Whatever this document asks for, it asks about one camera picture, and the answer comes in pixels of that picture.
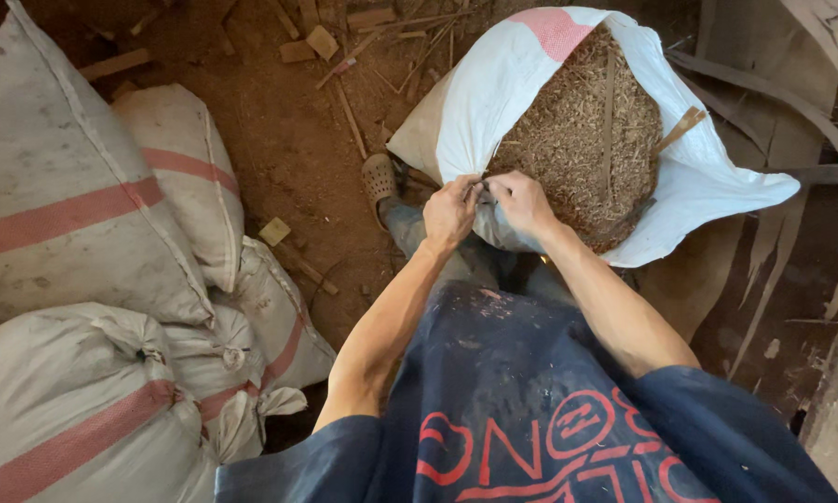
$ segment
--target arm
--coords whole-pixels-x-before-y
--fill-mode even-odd
[[[385,379],[413,337],[431,286],[471,231],[479,179],[458,177],[425,205],[428,237],[347,336],[329,373],[328,398],[314,432],[349,415],[378,417]]]
[[[539,183],[518,172],[488,181],[509,223],[543,246],[593,333],[626,372],[638,378],[670,365],[701,368],[664,318],[556,219]]]

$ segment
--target sandal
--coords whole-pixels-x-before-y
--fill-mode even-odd
[[[366,159],[362,167],[363,187],[366,189],[368,205],[376,223],[383,231],[388,231],[379,219],[379,201],[396,196],[394,163],[386,154],[375,154]]]

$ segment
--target navy t-shirt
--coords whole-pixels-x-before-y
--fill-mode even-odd
[[[579,311],[463,283],[429,301],[380,419],[217,482],[218,503],[838,501],[750,394],[688,367],[630,379]]]

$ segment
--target open sack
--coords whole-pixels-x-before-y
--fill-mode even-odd
[[[388,149],[439,184],[481,174],[503,136],[540,88],[600,22],[611,30],[636,80],[659,105],[663,135],[690,108],[705,107],[670,68],[658,35],[625,14],[588,7],[540,7],[503,20],[413,109]],[[703,223],[791,197],[800,184],[733,165],[710,117],[659,154],[658,186],[634,232],[603,258],[634,268],[671,253]],[[543,252],[497,205],[478,206],[474,231],[493,246]]]

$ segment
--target hand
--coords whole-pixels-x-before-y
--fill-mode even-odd
[[[490,177],[487,182],[505,219],[518,231],[539,240],[544,231],[561,224],[549,208],[543,186],[533,178],[513,171]]]
[[[481,189],[480,176],[461,175],[431,194],[422,216],[426,241],[435,250],[448,254],[469,234]]]

